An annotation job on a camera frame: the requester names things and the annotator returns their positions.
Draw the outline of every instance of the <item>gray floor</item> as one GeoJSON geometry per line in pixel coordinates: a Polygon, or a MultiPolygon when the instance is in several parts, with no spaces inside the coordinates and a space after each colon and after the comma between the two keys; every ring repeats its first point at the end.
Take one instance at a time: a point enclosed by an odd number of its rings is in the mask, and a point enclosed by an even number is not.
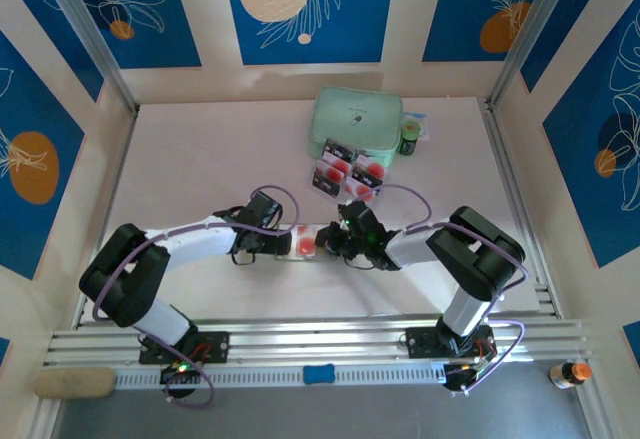
{"type": "Polygon", "coordinates": [[[199,411],[157,391],[63,405],[54,438],[588,438],[574,390],[548,364],[507,364],[470,397],[442,386],[220,389],[199,411]]]}

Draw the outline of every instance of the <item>small bottle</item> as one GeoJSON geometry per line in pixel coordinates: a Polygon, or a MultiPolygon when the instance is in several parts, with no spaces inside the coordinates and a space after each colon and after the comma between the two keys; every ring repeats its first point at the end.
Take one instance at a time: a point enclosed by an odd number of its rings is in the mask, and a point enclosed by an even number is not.
{"type": "Polygon", "coordinates": [[[416,121],[407,121],[403,124],[400,134],[398,154],[410,156],[416,150],[416,143],[420,137],[420,124],[416,121]]]}
{"type": "Polygon", "coordinates": [[[574,364],[573,362],[565,362],[552,367],[549,371],[549,379],[560,389],[579,386],[591,375],[591,368],[587,364],[574,364]]]}

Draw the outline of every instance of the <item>green can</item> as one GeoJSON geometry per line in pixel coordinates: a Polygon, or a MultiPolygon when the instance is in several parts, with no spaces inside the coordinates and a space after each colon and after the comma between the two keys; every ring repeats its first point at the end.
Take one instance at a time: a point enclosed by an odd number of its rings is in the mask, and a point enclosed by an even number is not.
{"type": "Polygon", "coordinates": [[[420,124],[416,121],[407,121],[402,125],[398,154],[410,156],[416,150],[416,143],[420,137],[420,124]]]}

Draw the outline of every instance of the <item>floral wall print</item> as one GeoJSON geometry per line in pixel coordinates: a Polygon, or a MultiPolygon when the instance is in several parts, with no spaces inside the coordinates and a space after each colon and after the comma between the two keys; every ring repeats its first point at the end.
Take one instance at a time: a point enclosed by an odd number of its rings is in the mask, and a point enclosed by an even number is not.
{"type": "Polygon", "coordinates": [[[84,134],[0,34],[0,265],[33,279],[84,134]]]}
{"type": "Polygon", "coordinates": [[[96,100],[100,94],[102,75],[98,71],[82,42],[59,10],[55,0],[23,0],[38,20],[51,42],[69,64],[87,93],[96,100]]]}
{"type": "MultiPolygon", "coordinates": [[[[180,0],[83,1],[123,69],[201,65],[180,0]]],[[[30,8],[51,35],[64,16],[55,0],[36,2],[30,8]]]]}
{"type": "Polygon", "coordinates": [[[0,337],[0,371],[2,371],[2,364],[4,362],[4,358],[9,351],[9,339],[5,339],[4,337],[0,337]]]}
{"type": "Polygon", "coordinates": [[[632,322],[623,327],[624,335],[629,342],[631,353],[635,357],[638,366],[640,367],[640,321],[632,322]]]}
{"type": "Polygon", "coordinates": [[[559,0],[540,37],[522,66],[522,77],[532,91],[589,0],[559,0]]]}
{"type": "Polygon", "coordinates": [[[423,61],[504,59],[533,0],[438,0],[423,61]]]}
{"type": "Polygon", "coordinates": [[[379,62],[390,0],[231,0],[242,60],[379,62]]]}
{"type": "Polygon", "coordinates": [[[640,246],[640,0],[544,122],[600,267],[640,246]]]}

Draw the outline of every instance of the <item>white platform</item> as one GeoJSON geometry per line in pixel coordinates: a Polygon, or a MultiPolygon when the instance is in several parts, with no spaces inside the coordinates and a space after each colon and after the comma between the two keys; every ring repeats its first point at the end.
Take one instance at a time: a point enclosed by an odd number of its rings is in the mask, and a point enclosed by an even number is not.
{"type": "MultiPolygon", "coordinates": [[[[107,237],[133,222],[157,229],[193,222],[246,204],[263,184],[291,190],[302,222],[328,223],[335,205],[307,182],[312,101],[201,103],[142,106],[109,218],[107,237]]],[[[469,205],[516,239],[514,219],[475,98],[405,99],[405,110],[429,116],[431,139],[412,157],[397,156],[390,181],[414,187],[434,209],[434,219],[469,205]]],[[[286,196],[275,192],[293,219],[286,196]]],[[[425,216],[404,191],[388,190],[375,207],[389,228],[425,216]]],[[[159,297],[194,319],[348,317],[437,313],[457,284],[436,263],[399,272],[358,271],[343,263],[285,263],[258,256],[237,267],[214,257],[168,274],[159,297]]],[[[88,303],[83,322],[91,322],[88,303]]],[[[538,310],[533,283],[511,292],[500,310],[538,310]]]]}

